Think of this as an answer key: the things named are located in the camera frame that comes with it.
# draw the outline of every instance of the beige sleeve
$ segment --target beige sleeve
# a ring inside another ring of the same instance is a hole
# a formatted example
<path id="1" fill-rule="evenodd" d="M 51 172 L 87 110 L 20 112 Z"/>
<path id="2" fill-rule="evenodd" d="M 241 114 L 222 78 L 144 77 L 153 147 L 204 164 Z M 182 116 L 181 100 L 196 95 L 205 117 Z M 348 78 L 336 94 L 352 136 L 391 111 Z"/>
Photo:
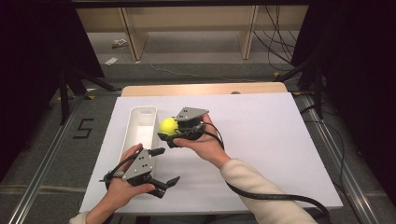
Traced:
<path id="1" fill-rule="evenodd" d="M 256 169 L 240 160 L 228 161 L 221 167 L 220 173 L 229 184 L 246 192 L 262 194 L 284 193 Z M 240 198 L 259 223 L 316 223 L 294 201 L 254 200 L 242 196 Z"/>
<path id="2" fill-rule="evenodd" d="M 69 220 L 69 224 L 86 224 L 85 217 L 87 214 L 88 212 L 78 214 L 76 217 L 73 217 Z"/>

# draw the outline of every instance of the silver gripper plate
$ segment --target silver gripper plate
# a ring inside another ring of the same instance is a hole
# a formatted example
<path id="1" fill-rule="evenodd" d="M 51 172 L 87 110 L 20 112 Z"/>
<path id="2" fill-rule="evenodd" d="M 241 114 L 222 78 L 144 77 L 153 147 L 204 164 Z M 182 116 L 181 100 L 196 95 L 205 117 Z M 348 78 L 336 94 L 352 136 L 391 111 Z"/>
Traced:
<path id="1" fill-rule="evenodd" d="M 175 117 L 175 121 L 187 121 L 190 119 L 198 118 L 207 113 L 209 113 L 209 110 L 206 109 L 184 107 Z"/>

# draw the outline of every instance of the white sleeve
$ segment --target white sleeve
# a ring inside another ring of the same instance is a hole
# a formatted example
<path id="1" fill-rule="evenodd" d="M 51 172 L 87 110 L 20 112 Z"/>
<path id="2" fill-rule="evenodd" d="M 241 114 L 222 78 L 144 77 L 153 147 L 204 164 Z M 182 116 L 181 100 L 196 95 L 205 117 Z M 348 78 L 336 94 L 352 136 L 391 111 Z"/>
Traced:
<path id="1" fill-rule="evenodd" d="M 87 214 L 88 212 L 78 214 L 76 217 L 73 217 L 69 220 L 69 224 L 86 224 L 85 217 Z"/>
<path id="2" fill-rule="evenodd" d="M 220 173 L 229 184 L 250 193 L 284 194 L 256 169 L 240 160 L 225 163 Z M 240 196 L 242 202 L 254 214 L 259 223 L 316 223 L 305 210 L 294 201 L 254 200 Z"/>

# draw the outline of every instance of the gray floor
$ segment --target gray floor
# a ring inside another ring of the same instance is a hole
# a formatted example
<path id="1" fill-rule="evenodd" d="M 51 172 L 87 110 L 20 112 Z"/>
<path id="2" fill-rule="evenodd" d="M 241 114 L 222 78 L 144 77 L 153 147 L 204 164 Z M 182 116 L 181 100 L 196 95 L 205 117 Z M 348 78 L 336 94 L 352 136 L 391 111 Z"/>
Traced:
<path id="1" fill-rule="evenodd" d="M 258 34 L 267 44 L 270 43 L 263 33 Z M 284 32 L 282 35 L 288 43 L 294 43 L 289 32 Z M 234 32 L 149 34 L 145 53 L 138 63 L 132 61 L 128 48 L 111 48 L 114 39 L 125 38 L 123 34 L 89 34 L 89 37 L 101 64 L 112 57 L 119 58 L 110 66 L 102 65 L 106 81 L 118 87 L 145 84 L 272 81 L 274 73 L 284 74 L 286 72 L 282 70 L 291 68 L 274 55 L 268 55 L 267 50 L 255 37 L 249 60 L 242 60 Z M 280 46 L 273 45 L 273 47 L 285 55 Z M 290 91 L 296 90 L 296 81 L 297 79 L 293 79 L 285 83 Z M 96 88 L 88 82 L 86 85 L 88 88 Z M 117 93 L 107 91 L 95 91 L 89 95 L 95 95 L 93 100 L 89 98 L 81 102 L 78 99 L 70 100 L 71 104 L 78 105 L 78 109 L 65 132 L 63 143 L 48 173 L 45 174 L 35 200 L 27 208 L 29 213 L 23 223 L 67 223 L 67 220 L 78 212 L 106 133 L 106 125 L 118 97 Z M 311 101 L 312 97 L 309 95 L 295 97 L 300 110 L 306 108 Z M 353 175 L 353 180 L 361 189 L 363 198 L 370 205 L 376 218 L 376 222 L 372 223 L 396 223 L 395 207 L 375 180 L 364 158 L 357 153 L 358 149 L 344 122 L 336 114 L 336 108 L 332 106 L 332 99 L 325 95 L 322 101 L 326 103 L 322 106 L 324 122 L 329 127 L 333 145 L 340 150 L 344 148 L 345 169 Z M 61 106 L 58 93 L 54 95 L 50 104 L 52 109 L 43 114 L 35 134 L 31 136 L 31 147 L 21 152 L 0 184 L 1 223 L 7 223 L 10 219 L 22 194 L 34 178 L 40 162 L 46 155 L 48 156 L 47 152 L 52 140 L 60 128 Z M 312 110 L 303 113 L 302 116 L 306 121 L 315 119 Z M 88 138 L 79 139 L 76 137 L 86 134 L 78 130 L 83 119 L 89 119 L 84 123 L 84 127 L 91 128 L 92 131 Z M 319 131 L 321 126 L 323 124 L 306 123 L 330 177 L 340 184 L 339 166 L 336 165 L 336 160 L 329 149 L 332 146 L 324 141 Z M 348 190 L 346 193 L 347 195 L 344 195 L 339 191 L 345 206 L 331 210 L 332 223 L 359 223 L 352 209 L 355 205 L 350 206 L 347 200 L 348 198 L 352 204 L 354 203 L 353 191 Z M 113 220 L 113 223 L 133 222 L 132 217 L 116 216 Z"/>

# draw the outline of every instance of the white container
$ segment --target white container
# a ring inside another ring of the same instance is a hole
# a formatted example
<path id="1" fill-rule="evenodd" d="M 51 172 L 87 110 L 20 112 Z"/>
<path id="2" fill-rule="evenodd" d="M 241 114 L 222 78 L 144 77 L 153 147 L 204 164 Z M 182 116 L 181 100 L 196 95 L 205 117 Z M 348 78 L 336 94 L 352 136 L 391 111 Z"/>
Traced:
<path id="1" fill-rule="evenodd" d="M 129 116 L 120 157 L 130 147 L 139 143 L 143 144 L 145 149 L 157 148 L 159 141 L 157 132 L 157 108 L 155 106 L 134 107 Z M 128 170 L 125 175 L 130 177 L 133 174 L 131 172 Z"/>

